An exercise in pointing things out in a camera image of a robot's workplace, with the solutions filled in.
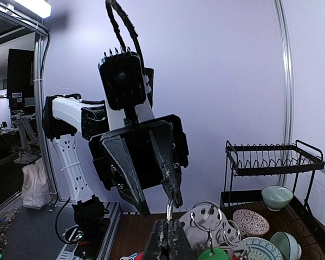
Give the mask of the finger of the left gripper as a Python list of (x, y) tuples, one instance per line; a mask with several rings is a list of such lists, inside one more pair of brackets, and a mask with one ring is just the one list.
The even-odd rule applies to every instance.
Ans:
[(120, 197), (133, 205), (143, 217), (148, 216), (150, 210), (125, 139), (119, 135), (104, 134), (100, 144)]
[(177, 163), (173, 149), (173, 130), (168, 122), (157, 122), (149, 129), (149, 138), (153, 148), (155, 160), (159, 172), (162, 174), (161, 184), (163, 189), (173, 205), (180, 208), (183, 205), (183, 199), (180, 190), (181, 173), (180, 168), (175, 168)]

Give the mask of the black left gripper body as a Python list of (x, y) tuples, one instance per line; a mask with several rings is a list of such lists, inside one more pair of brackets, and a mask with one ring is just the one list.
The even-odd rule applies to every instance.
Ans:
[(148, 120), (134, 128), (124, 127), (111, 132), (100, 133), (91, 138), (89, 149), (92, 153), (93, 163), (98, 176), (107, 190), (111, 190), (118, 183), (125, 184), (124, 178), (119, 173), (112, 172), (111, 166), (114, 165), (114, 159), (102, 144), (105, 137), (117, 135), (127, 144), (141, 188), (145, 190), (164, 183), (164, 177), (155, 158), (149, 135), (150, 127), (162, 121), (172, 126), (174, 143), (174, 148), (172, 149), (173, 162), (179, 163), (182, 167), (188, 167), (189, 148), (187, 138), (183, 131), (181, 118), (177, 115), (170, 114)]

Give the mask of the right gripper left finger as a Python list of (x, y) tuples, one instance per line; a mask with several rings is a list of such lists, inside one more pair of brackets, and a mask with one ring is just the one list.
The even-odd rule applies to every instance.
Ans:
[(165, 219), (155, 221), (144, 250), (143, 260), (169, 259), (168, 224)]

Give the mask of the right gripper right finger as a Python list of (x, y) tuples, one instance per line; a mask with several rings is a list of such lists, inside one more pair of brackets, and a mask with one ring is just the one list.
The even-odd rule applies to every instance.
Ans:
[(180, 221), (171, 220), (167, 229), (168, 259), (192, 260), (197, 259), (193, 252)]

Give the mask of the green key tag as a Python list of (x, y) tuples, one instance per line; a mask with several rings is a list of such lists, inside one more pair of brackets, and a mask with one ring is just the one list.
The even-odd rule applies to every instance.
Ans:
[(220, 248), (207, 249), (198, 256), (197, 260), (228, 260), (228, 255)]

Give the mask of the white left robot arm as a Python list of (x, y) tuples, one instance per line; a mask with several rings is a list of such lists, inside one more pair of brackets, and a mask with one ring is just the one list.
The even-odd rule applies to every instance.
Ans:
[(102, 238), (108, 210), (88, 184), (76, 150), (77, 133), (88, 140), (93, 163), (106, 189), (142, 216), (150, 210), (144, 190), (161, 185), (175, 207), (181, 207), (181, 170), (189, 150), (180, 117), (171, 114), (110, 129), (104, 102), (83, 101), (78, 94), (49, 96), (43, 109), (43, 130), (62, 163), (69, 201), (83, 242)]

